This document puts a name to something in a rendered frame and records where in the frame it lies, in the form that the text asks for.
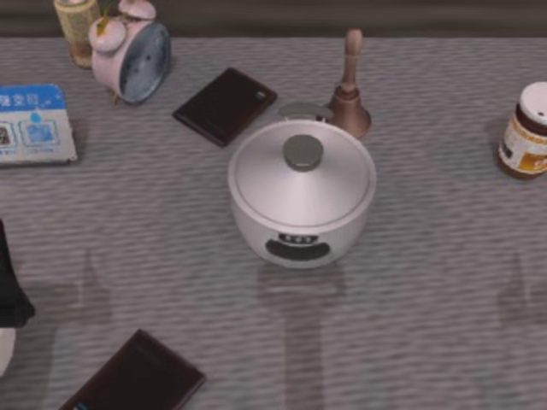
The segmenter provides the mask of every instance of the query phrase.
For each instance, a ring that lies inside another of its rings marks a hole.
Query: lid knob
[[[295,135],[283,145],[283,155],[289,167],[300,173],[315,169],[323,156],[323,144],[311,135]]]

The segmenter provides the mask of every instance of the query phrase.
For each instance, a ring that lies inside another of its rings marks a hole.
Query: bottle
[[[497,156],[500,167],[518,179],[547,171],[547,82],[530,84],[521,93]]]
[[[97,0],[54,0],[54,4],[74,63],[82,68],[91,68],[93,50],[88,33],[91,25],[100,18]]]

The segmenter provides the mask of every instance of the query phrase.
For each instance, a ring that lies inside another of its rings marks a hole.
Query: pink alarm clock
[[[145,0],[121,0],[120,16],[103,17],[89,31],[97,81],[127,103],[142,103],[160,86],[171,62],[167,28]]]

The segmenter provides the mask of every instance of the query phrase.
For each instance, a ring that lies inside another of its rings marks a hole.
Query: clock face
[[[137,35],[127,49],[120,73],[121,97],[141,103],[150,97],[168,73],[171,40],[161,23],[151,23]]]

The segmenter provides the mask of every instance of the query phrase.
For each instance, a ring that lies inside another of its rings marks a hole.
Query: pot handle
[[[334,117],[334,113],[331,109],[311,102],[294,102],[285,105],[279,109],[278,114],[285,117],[286,120],[290,117],[308,115],[320,118],[323,121],[332,120]]]

